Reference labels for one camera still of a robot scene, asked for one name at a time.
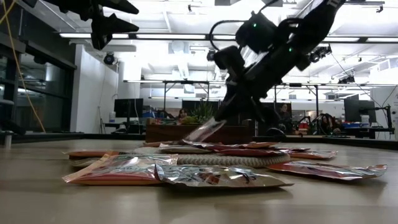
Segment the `camera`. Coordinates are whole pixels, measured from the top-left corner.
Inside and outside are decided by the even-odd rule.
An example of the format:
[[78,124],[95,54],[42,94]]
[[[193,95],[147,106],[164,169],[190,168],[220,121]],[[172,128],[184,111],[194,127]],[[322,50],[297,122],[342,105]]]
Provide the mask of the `camera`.
[[114,56],[113,52],[106,53],[104,58],[104,63],[107,65],[114,65],[118,62],[118,59]]

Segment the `cable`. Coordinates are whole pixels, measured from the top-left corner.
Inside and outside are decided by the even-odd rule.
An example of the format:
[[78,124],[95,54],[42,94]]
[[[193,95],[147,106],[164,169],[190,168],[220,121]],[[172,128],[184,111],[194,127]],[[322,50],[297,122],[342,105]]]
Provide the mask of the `cable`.
[[[277,1],[278,1],[278,0],[272,0],[271,2],[265,4],[265,5],[259,10],[258,14],[259,14],[262,10],[264,10],[266,7],[270,6],[271,4],[274,4],[274,3],[277,2]],[[216,45],[215,45],[214,42],[213,42],[213,31],[214,31],[214,29],[215,29],[217,26],[221,25],[221,24],[225,24],[225,23],[235,23],[235,22],[246,22],[246,21],[242,21],[242,20],[223,20],[223,21],[218,21],[218,22],[216,22],[216,23],[213,25],[213,27],[211,27],[210,32],[209,32],[209,39],[210,39],[210,44],[211,44],[211,46],[213,46],[213,48],[214,48],[215,50],[219,50],[219,48],[216,47]]]
[[390,95],[388,95],[387,98],[386,98],[386,100],[384,100],[383,104],[381,105],[382,108],[384,107],[384,104],[387,102],[388,98],[390,98],[390,96],[391,96],[392,93],[396,90],[397,87],[398,87],[398,85],[396,85],[396,86],[392,89],[392,91],[390,92]]
[[112,95],[112,100],[113,97],[117,96],[119,98],[119,94],[118,94],[118,89],[119,89],[119,62],[116,64],[116,74],[118,75],[116,78],[116,88],[114,90],[114,95]]
[[396,86],[394,87],[394,89],[392,89],[390,95],[388,95],[387,98],[386,98],[386,100],[384,100],[383,104],[381,105],[382,108],[384,107],[384,104],[387,102],[388,98],[390,98],[390,96],[391,96],[392,93],[396,90],[397,87],[398,87],[398,85],[396,85]]
[[272,4],[274,4],[275,2],[277,2],[278,0],[272,0],[272,1],[270,1],[269,3],[267,3],[265,6],[263,6],[260,10],[259,10],[259,12],[257,13],[257,14],[259,14],[262,10],[264,10],[266,7],[268,7],[268,6],[270,6],[270,5],[272,5]]
[[31,107],[32,110],[33,110],[33,114],[35,114],[35,117],[36,117],[37,121],[39,122],[40,127],[42,128],[42,131],[45,133],[45,128],[44,128],[44,126],[43,126],[43,123],[42,123],[42,121],[40,120],[39,116],[37,115],[37,112],[36,112],[35,108],[33,107],[32,101],[30,100],[30,96],[29,96],[29,94],[28,94],[28,92],[27,92],[27,89],[26,89],[26,86],[25,86],[25,80],[24,80],[24,77],[22,76],[21,67],[19,66],[17,53],[16,53],[16,51],[15,51],[14,41],[13,41],[13,39],[12,39],[11,27],[10,27],[10,23],[9,23],[9,21],[8,21],[8,16],[7,16],[7,14],[8,14],[8,12],[10,11],[10,9],[13,7],[13,4],[11,4],[11,6],[10,6],[10,8],[9,8],[8,11],[7,11],[7,7],[6,7],[6,3],[5,3],[5,2],[3,3],[2,6],[3,6],[3,8],[4,8],[4,12],[6,12],[5,15],[4,15],[3,17],[6,18],[7,28],[8,28],[8,35],[10,36],[10,42],[11,42],[11,47],[12,47],[12,53],[14,54],[14,59],[15,59],[16,65],[17,65],[19,77],[21,78],[21,81],[22,81],[22,86],[23,86],[24,89],[25,89],[27,101],[29,102],[30,107]]
[[216,22],[213,27],[211,27],[210,32],[209,32],[209,39],[210,39],[210,44],[211,46],[213,46],[214,49],[219,50],[218,47],[216,47],[216,45],[213,43],[213,31],[216,27],[218,27],[221,24],[225,24],[225,23],[235,23],[235,22],[246,22],[246,21],[242,21],[242,20],[223,20],[223,21],[218,21]]
[[[341,66],[341,64],[340,64],[339,61],[336,59],[336,57],[335,57],[332,53],[331,53],[330,55],[335,59],[335,61],[337,62],[338,66],[340,66],[340,68],[344,71],[344,73],[345,73],[346,75],[349,75],[349,74],[347,73],[347,71],[343,68],[343,66]],[[357,83],[354,83],[354,84],[357,85],[365,94],[367,94],[367,96],[370,97],[370,99],[371,99],[373,102],[375,102],[379,107],[382,107],[378,102],[376,102],[376,100],[374,100],[374,99],[371,97],[371,95],[370,95],[369,93],[367,93],[364,89],[362,89],[362,87],[361,87],[359,84],[357,84]]]
[[[336,57],[335,57],[332,53],[331,53],[330,55],[335,59],[335,61],[336,61],[337,64],[340,66],[340,68],[344,71],[344,73],[345,73],[346,75],[349,75],[349,74],[347,73],[347,71],[343,68],[343,66],[341,66],[341,64],[340,64],[339,61],[336,59]],[[370,99],[371,99],[373,102],[375,102],[375,104],[377,104],[380,108],[382,108],[382,106],[381,106],[378,102],[376,102],[376,100],[374,100],[374,99],[371,97],[371,95],[370,95],[369,93],[367,93],[364,89],[362,89],[362,87],[361,87],[359,84],[357,84],[357,83],[354,83],[354,84],[357,85],[365,94],[367,94],[367,96],[370,97]],[[386,112],[385,112],[384,110],[382,110],[382,112],[383,112],[384,117],[385,117],[385,119],[386,119],[386,123],[388,124],[387,114],[386,114]]]
[[8,16],[8,14],[11,12],[11,9],[14,7],[14,5],[15,5],[15,3],[16,3],[16,0],[13,0],[12,1],[12,3],[11,3],[11,5],[10,5],[10,7],[8,8],[8,10],[6,9],[6,2],[5,1],[3,1],[3,8],[4,8],[4,12],[6,12],[6,13],[4,13],[4,16],[2,16],[2,18],[0,19],[0,24],[3,22],[3,20],[5,19],[5,18],[7,18],[7,16]]
[[99,127],[101,128],[101,131],[99,132],[100,134],[102,134],[102,128],[103,128],[103,120],[102,120],[102,116],[101,116],[101,101],[102,101],[102,94],[104,92],[105,77],[106,77],[106,68],[104,69],[104,78],[102,79],[101,93],[99,96],[99,102],[98,102],[98,106],[97,106],[98,112],[99,112]]
[[139,117],[138,117],[138,112],[137,112],[136,101],[137,101],[137,98],[134,99],[134,110],[136,111],[136,115],[137,115],[137,119],[138,119],[138,133],[141,134],[141,128],[140,128],[140,124],[139,124]]

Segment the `black cable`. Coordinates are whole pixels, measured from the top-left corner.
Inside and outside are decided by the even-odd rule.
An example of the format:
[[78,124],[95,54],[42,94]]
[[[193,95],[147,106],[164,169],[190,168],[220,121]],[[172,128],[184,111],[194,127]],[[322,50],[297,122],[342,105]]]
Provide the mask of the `black cable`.
[[390,95],[388,95],[387,98],[386,98],[386,100],[384,100],[383,104],[381,105],[382,108],[384,107],[384,104],[387,102],[388,98],[390,98],[390,96],[391,96],[392,93],[396,90],[397,87],[398,87],[398,85],[396,85],[396,86],[392,89],[392,91],[390,92]]
[[267,3],[265,6],[263,6],[260,10],[259,10],[259,12],[257,13],[257,14],[259,14],[262,10],[264,10],[266,7],[268,7],[268,6],[270,6],[270,5],[272,5],[272,4],[274,4],[275,2],[277,2],[278,0],[272,0],[272,1],[270,1],[269,3]]
[[214,48],[215,50],[219,50],[219,48],[216,47],[216,45],[213,43],[213,31],[214,31],[214,29],[215,29],[216,27],[218,27],[219,25],[221,25],[221,24],[225,24],[225,23],[235,23],[235,22],[246,22],[246,21],[241,21],[241,20],[223,20],[223,21],[218,21],[218,22],[216,22],[216,23],[211,27],[210,32],[209,32],[209,39],[210,39],[210,44],[211,44],[211,46],[213,46],[213,48]]
[[[341,66],[341,64],[339,63],[339,61],[336,59],[336,57],[331,53],[330,54],[334,59],[335,59],[335,61],[337,62],[337,64],[340,66],[340,68],[344,71],[344,73],[346,74],[346,75],[349,75],[348,73],[347,73],[347,71],[343,68],[343,66]],[[373,101],[373,102],[375,102],[380,108],[382,108],[382,106],[378,103],[378,102],[376,102],[376,100],[374,100],[372,97],[371,97],[371,95],[369,94],[369,93],[366,93],[366,91],[364,90],[364,89],[362,89],[361,88],[361,86],[359,85],[359,84],[357,84],[357,83],[354,83],[355,85],[357,85],[365,94],[367,94],[368,95],[368,97],[370,97],[370,99]],[[383,113],[384,113],[384,117],[385,117],[385,119],[386,119],[386,122],[387,122],[387,124],[388,124],[388,119],[387,119],[387,114],[386,114],[386,112],[384,111],[384,110],[382,110],[383,111]]]
[[384,104],[387,102],[388,98],[390,98],[390,96],[391,96],[392,93],[396,90],[397,87],[398,87],[398,85],[396,85],[396,86],[392,89],[390,95],[388,95],[387,98],[386,98],[386,100],[384,100],[383,104],[381,105],[382,108],[384,107]]
[[[269,3],[265,4],[265,5],[259,10],[258,14],[259,14],[262,10],[264,10],[266,7],[270,6],[271,4],[274,4],[274,3],[277,2],[277,1],[278,1],[278,0],[272,0],[272,1],[270,1]],[[216,23],[213,25],[213,27],[211,27],[210,32],[209,32],[209,40],[210,40],[211,46],[212,46],[215,50],[219,50],[219,48],[216,47],[216,45],[215,45],[214,42],[213,42],[213,31],[214,31],[214,29],[215,29],[217,26],[221,25],[221,24],[225,24],[225,23],[234,23],[234,22],[246,22],[246,21],[242,21],[242,20],[223,20],[223,21],[218,21],[218,22],[216,22]]]
[[[337,62],[338,66],[340,66],[340,68],[344,71],[344,73],[345,73],[346,75],[349,75],[349,74],[347,73],[347,71],[343,68],[343,66],[341,66],[341,64],[340,64],[339,61],[336,59],[336,57],[335,57],[332,53],[331,53],[330,55],[335,59],[335,61]],[[366,91],[365,91],[364,89],[362,89],[362,87],[361,87],[359,84],[357,84],[357,83],[354,83],[354,84],[357,85],[362,91],[364,91],[364,93],[367,94],[368,97],[370,97],[370,99],[371,99],[373,102],[375,102],[379,107],[382,107],[378,102],[376,102],[376,100],[374,100],[374,99],[371,97],[371,95],[370,95],[369,93],[366,93]]]

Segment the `potted plant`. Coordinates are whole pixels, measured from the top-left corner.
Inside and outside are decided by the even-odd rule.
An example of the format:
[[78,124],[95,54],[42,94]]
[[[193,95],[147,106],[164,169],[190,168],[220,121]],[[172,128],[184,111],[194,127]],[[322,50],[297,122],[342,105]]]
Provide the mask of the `potted plant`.
[[213,106],[208,101],[200,101],[200,104],[191,111],[191,116],[187,116],[181,124],[203,124],[214,116]]

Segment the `glass window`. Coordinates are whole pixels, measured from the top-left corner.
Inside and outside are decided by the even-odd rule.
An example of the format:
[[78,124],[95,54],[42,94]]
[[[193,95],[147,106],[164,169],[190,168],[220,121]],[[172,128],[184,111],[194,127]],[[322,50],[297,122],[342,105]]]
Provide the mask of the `glass window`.
[[[29,90],[28,94],[46,131],[62,130],[64,100]],[[27,131],[41,132],[40,124],[30,107],[26,92],[22,88],[18,89],[16,122]]]
[[292,121],[300,121],[305,116],[305,110],[292,110]]
[[0,78],[6,78],[7,58],[0,55]]
[[21,55],[21,72],[27,86],[67,95],[65,83],[68,73],[51,63],[29,54]]
[[0,84],[0,100],[4,99],[4,85]]

